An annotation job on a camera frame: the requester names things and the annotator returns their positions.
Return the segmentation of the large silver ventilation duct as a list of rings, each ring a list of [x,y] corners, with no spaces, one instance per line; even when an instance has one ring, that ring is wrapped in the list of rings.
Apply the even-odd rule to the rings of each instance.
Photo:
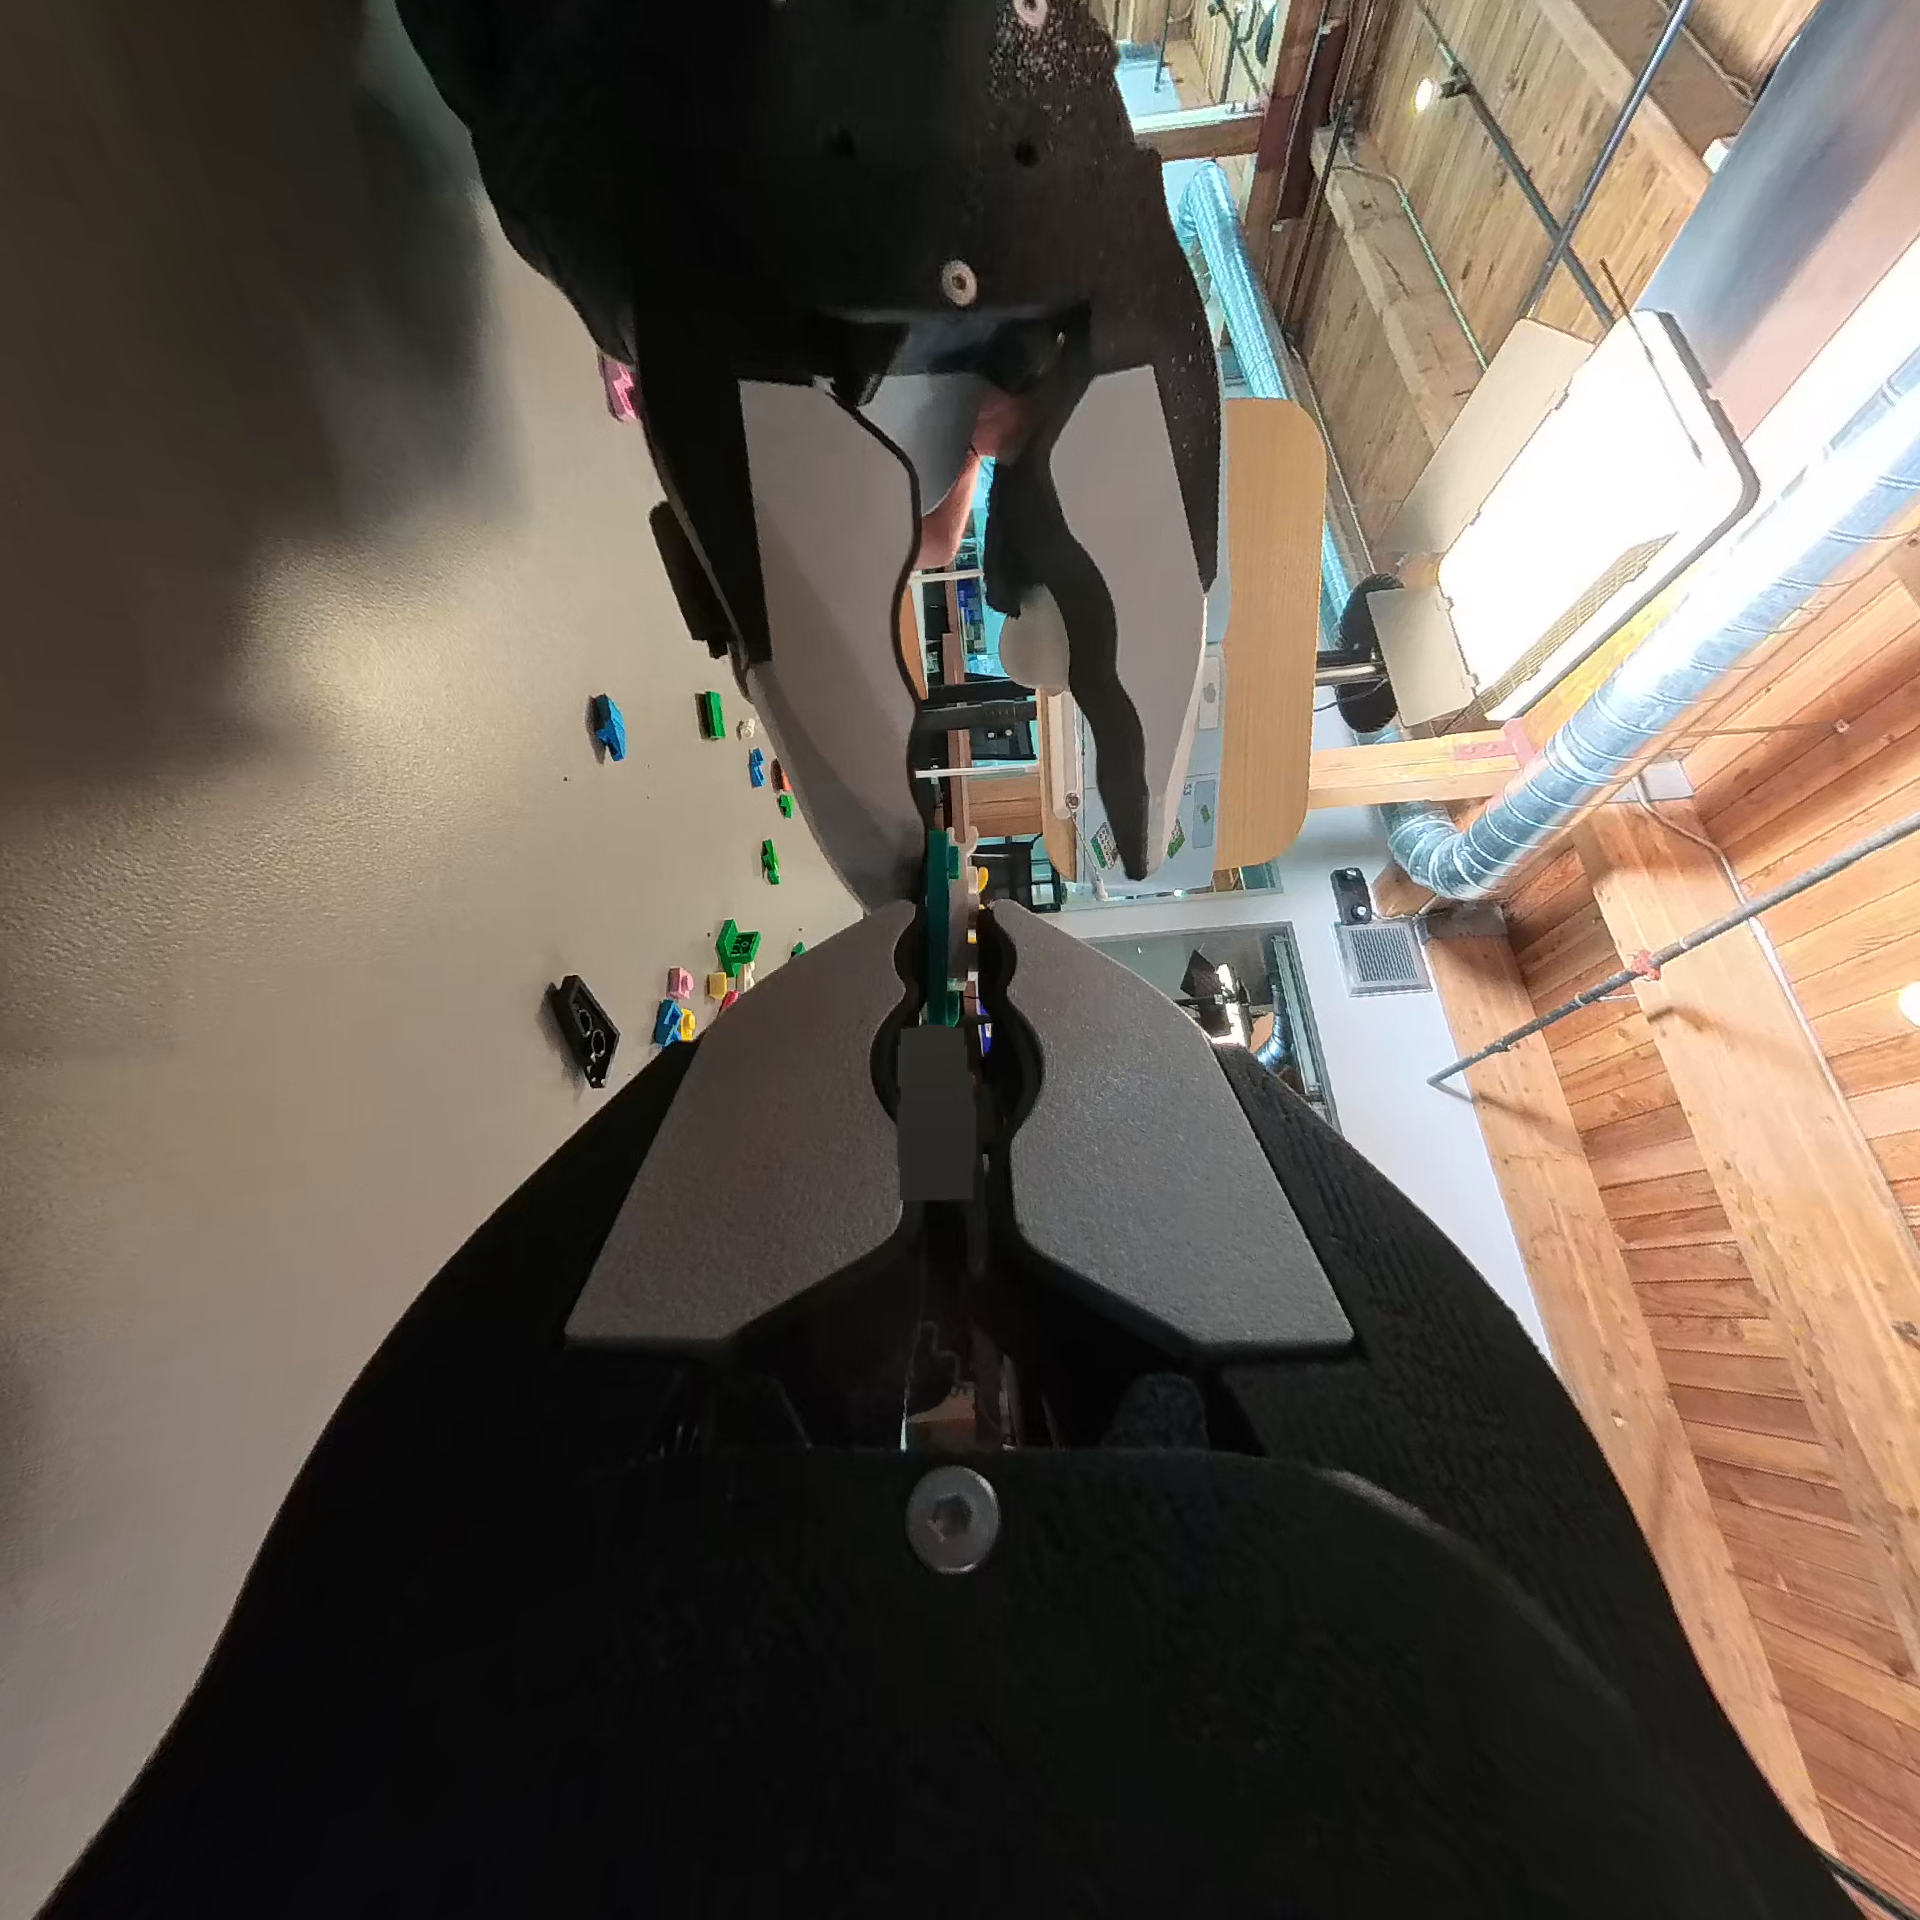
[[[1908,352],[1474,823],[1457,827],[1420,802],[1382,804],[1395,866],[1446,902],[1490,901],[1520,882],[1666,756],[1776,640],[1879,565],[1916,491],[1919,354]]]

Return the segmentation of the grey hanging panel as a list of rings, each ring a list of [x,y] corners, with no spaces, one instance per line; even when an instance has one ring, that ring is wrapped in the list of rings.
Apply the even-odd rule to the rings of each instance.
[[[1640,307],[1748,442],[1916,247],[1919,4],[1819,4]]]

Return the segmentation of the scattered colourful toy bricks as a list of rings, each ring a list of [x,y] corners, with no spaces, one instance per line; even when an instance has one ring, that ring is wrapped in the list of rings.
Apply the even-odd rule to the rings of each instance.
[[[716,690],[699,692],[696,714],[704,738],[718,740],[724,732],[724,709]],[[587,701],[590,740],[606,760],[624,760],[630,755],[630,732],[623,709],[606,692],[595,692]],[[756,790],[774,790],[777,810],[784,821],[795,815],[795,797],[784,779],[784,770],[767,758],[767,752],[750,748],[750,779]],[[759,876],[768,885],[784,880],[777,843],[770,837],[759,840]],[[755,983],[759,963],[762,935],[739,925],[735,918],[724,922],[716,935],[714,952],[718,971],[708,976],[707,999],[724,1013]],[[692,974],[683,967],[667,971],[665,995],[657,1008],[651,1029],[651,1045],[657,1048],[674,1048],[696,1043],[699,1035],[699,1018],[692,1008]]]

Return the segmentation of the person's left hand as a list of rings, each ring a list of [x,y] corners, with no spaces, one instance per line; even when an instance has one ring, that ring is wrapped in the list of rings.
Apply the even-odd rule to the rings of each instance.
[[[985,462],[1016,459],[1036,430],[1039,396],[987,386],[968,430],[963,462],[944,496],[924,511],[915,571],[947,568],[970,527]]]

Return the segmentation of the wooden table top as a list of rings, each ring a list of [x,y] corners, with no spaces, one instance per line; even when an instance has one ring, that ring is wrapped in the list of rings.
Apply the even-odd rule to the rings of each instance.
[[[1297,399],[1224,403],[1230,612],[1217,874],[1283,856],[1305,823],[1329,454]]]

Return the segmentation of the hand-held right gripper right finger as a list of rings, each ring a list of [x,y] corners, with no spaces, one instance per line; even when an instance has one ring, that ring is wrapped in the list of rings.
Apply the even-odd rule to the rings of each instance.
[[[1343,1355],[1345,1311],[1230,1076],[1152,983],[992,908],[998,1018],[1036,1076],[1007,1144],[1014,1227],[1071,1293],[1200,1363]]]

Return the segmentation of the grey square panel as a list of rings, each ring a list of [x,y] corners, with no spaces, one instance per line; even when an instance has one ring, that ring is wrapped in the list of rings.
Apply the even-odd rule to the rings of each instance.
[[[1400,720],[1409,728],[1450,728],[1478,707],[1478,683],[1439,586],[1384,586],[1367,592],[1362,603],[1375,621]]]

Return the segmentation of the black toy brick plate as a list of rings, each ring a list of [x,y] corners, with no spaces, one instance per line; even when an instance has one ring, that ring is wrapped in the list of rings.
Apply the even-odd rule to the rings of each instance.
[[[620,1045],[608,1010],[579,974],[564,974],[546,987],[546,1008],[574,1069],[587,1088],[603,1088]]]

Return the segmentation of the green toy brick baseplate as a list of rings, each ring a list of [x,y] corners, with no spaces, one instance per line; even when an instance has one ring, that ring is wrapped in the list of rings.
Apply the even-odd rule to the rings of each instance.
[[[928,830],[921,885],[921,1020],[956,1029],[970,976],[970,862],[947,827]]]

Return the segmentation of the bright ceiling light panel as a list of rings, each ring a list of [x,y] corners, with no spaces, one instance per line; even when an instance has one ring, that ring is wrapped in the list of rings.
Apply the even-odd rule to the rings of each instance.
[[[1523,716],[1758,498],[1678,317],[1622,317],[1439,560],[1481,714]]]

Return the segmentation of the beige hanging panel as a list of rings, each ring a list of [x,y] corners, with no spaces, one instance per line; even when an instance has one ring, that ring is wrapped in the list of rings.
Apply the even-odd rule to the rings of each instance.
[[[1593,343],[1518,319],[1376,541],[1386,568],[1442,558],[1567,396]]]

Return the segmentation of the black round fixture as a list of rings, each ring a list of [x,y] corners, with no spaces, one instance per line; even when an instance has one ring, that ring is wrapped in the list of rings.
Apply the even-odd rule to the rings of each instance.
[[[1330,640],[1314,655],[1314,683],[1330,688],[1336,714],[1355,735],[1376,735],[1400,718],[1400,696],[1376,631],[1375,602],[1402,592],[1392,571],[1376,571],[1348,592]]]

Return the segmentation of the wooden post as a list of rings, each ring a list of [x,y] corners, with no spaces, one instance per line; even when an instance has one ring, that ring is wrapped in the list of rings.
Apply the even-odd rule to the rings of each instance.
[[[1518,774],[1512,758],[1463,758],[1472,733],[1386,738],[1311,755],[1305,806],[1488,799]]]

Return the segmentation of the black metal rod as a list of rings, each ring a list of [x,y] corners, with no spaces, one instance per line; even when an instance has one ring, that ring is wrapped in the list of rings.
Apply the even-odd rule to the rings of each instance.
[[[1487,1066],[1487,1063],[1490,1063],[1499,1055],[1506,1055],[1510,1052],[1514,1052],[1524,1040],[1540,1038],[1553,1026],[1560,1026],[1560,1024],[1574,1020],[1575,1014],[1587,1013],[1588,1008],[1593,1008],[1599,1003],[1615,1000],[1615,999],[1628,995],[1631,990],[1638,990],[1641,983],[1647,983],[1647,984],[1660,983],[1664,978],[1666,970],[1671,964],[1675,964],[1680,958],[1698,952],[1698,950],[1716,944],[1720,939],[1728,936],[1738,928],[1764,922],[1764,917],[1770,911],[1775,911],[1775,910],[1796,901],[1800,895],[1806,895],[1806,894],[1816,891],[1817,886],[1850,874],[1854,866],[1864,863],[1866,859],[1898,848],[1900,843],[1914,838],[1916,834],[1919,834],[1919,814],[1914,811],[1914,814],[1905,815],[1903,821],[1890,823],[1890,826],[1867,834],[1866,838],[1856,840],[1852,848],[1848,848],[1842,853],[1835,853],[1835,854],[1817,862],[1814,868],[1809,868],[1809,870],[1768,890],[1761,895],[1742,894],[1735,910],[1716,917],[1714,922],[1710,922],[1702,928],[1694,928],[1686,936],[1673,939],[1664,947],[1638,950],[1622,970],[1600,978],[1588,990],[1577,991],[1575,997],[1558,1003],[1547,1013],[1536,1014],[1536,1018],[1504,1030],[1499,1038],[1488,1040],[1487,1045],[1478,1047],[1474,1052],[1465,1054],[1463,1058],[1452,1061],[1442,1069],[1430,1075],[1425,1084],[1430,1088],[1435,1088],[1435,1090],[1448,1088],[1450,1084],[1455,1084],[1457,1078],[1463,1078],[1474,1067]]]

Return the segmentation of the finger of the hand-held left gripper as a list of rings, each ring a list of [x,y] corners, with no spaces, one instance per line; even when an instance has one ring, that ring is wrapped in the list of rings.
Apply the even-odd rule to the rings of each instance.
[[[1047,448],[1047,480],[1067,586],[1022,589],[999,627],[999,668],[1073,701],[1088,848],[1107,827],[1104,870],[1152,882],[1180,826],[1210,648],[1210,589],[1152,367],[1091,380]]]
[[[862,908],[912,898],[927,826],[899,615],[920,554],[904,453],[827,388],[739,386],[768,659],[747,690],[801,814]]]

